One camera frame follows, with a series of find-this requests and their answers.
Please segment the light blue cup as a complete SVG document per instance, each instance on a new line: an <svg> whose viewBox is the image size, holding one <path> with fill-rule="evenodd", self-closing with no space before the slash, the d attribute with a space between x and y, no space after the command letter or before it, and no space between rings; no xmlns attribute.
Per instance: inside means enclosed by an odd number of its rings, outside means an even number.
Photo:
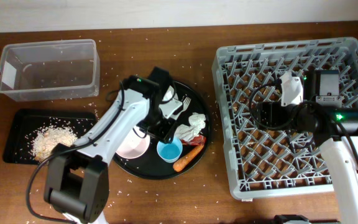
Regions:
<svg viewBox="0 0 358 224"><path fill-rule="evenodd" d="M174 137L171 143L162 143L158 142L157 144L157 154L167 163L176 162L183 151L182 142Z"/></svg>

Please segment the orange carrot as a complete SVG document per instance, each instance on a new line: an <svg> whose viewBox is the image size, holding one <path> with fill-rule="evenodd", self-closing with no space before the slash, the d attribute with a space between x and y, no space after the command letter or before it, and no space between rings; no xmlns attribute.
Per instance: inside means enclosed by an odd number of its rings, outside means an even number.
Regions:
<svg viewBox="0 0 358 224"><path fill-rule="evenodd" d="M173 164L173 170L176 172L182 171L204 148L204 145L198 145L193 148L188 154L181 157Z"/></svg>

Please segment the pink bowl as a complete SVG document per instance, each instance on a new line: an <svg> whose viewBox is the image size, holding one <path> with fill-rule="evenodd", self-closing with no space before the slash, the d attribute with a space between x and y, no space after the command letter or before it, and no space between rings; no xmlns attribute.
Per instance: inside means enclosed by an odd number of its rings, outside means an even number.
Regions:
<svg viewBox="0 0 358 224"><path fill-rule="evenodd" d="M135 126L118 147L116 154L125 159L135 159L142 156L148 150L149 145L150 136Z"/></svg>

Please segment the red snack wrapper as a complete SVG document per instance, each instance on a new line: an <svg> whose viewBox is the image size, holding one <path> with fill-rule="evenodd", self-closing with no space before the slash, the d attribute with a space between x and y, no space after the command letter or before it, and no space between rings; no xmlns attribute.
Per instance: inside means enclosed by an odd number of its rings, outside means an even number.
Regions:
<svg viewBox="0 0 358 224"><path fill-rule="evenodd" d="M181 143L185 146L199 146L205 145L206 138L202 135L195 136L192 140L185 141L184 139L181 140Z"/></svg>

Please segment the white napkin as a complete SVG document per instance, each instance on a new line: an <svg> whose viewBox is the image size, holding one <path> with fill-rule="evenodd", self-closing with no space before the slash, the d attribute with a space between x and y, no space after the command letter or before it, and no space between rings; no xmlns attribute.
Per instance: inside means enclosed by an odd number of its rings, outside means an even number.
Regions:
<svg viewBox="0 0 358 224"><path fill-rule="evenodd" d="M206 116L204 114L193 113L188 118L189 125L181 124L177 127L174 136L186 142L191 141L199 135L206 126Z"/></svg>

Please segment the white plastic fork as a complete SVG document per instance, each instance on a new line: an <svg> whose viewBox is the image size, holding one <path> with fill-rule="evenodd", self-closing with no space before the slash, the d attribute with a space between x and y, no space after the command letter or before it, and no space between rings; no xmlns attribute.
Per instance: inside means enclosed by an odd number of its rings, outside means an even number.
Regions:
<svg viewBox="0 0 358 224"><path fill-rule="evenodd" d="M171 118L174 119L174 120L177 120L180 115L186 111L191 103L191 98L190 97L186 97L183 101L182 101L182 108L180 109L180 111L177 113L177 114L172 114L171 115Z"/></svg>

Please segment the rice and nuts pile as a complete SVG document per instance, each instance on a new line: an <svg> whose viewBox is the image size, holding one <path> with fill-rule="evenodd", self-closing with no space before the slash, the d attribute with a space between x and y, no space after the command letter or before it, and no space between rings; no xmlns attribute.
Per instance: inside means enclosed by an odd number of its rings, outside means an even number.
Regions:
<svg viewBox="0 0 358 224"><path fill-rule="evenodd" d="M48 126L37 131L37 136L31 142L30 153L36 161L42 162L58 144L71 146L77 140L76 134L69 127Z"/></svg>

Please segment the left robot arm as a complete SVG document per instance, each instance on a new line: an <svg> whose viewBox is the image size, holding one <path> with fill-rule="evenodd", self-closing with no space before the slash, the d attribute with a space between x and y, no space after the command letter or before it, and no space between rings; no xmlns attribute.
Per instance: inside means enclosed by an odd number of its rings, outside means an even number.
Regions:
<svg viewBox="0 0 358 224"><path fill-rule="evenodd" d="M150 138L172 142L177 125L172 114L182 103L163 97L174 85L169 72L158 67L147 78L124 79L111 107L85 135L70 147L55 147L44 161L44 200L64 215L63 223L105 223L109 164L135 127Z"/></svg>

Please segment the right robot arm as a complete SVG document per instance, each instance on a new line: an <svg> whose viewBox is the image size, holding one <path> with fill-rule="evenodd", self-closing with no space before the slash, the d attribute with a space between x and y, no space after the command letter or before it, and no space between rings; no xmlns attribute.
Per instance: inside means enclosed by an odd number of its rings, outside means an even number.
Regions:
<svg viewBox="0 0 358 224"><path fill-rule="evenodd" d="M311 133L339 203L341 223L358 223L358 109L345 108L337 70L315 70L300 78L285 72L262 85L280 90L279 102L249 101L259 129Z"/></svg>

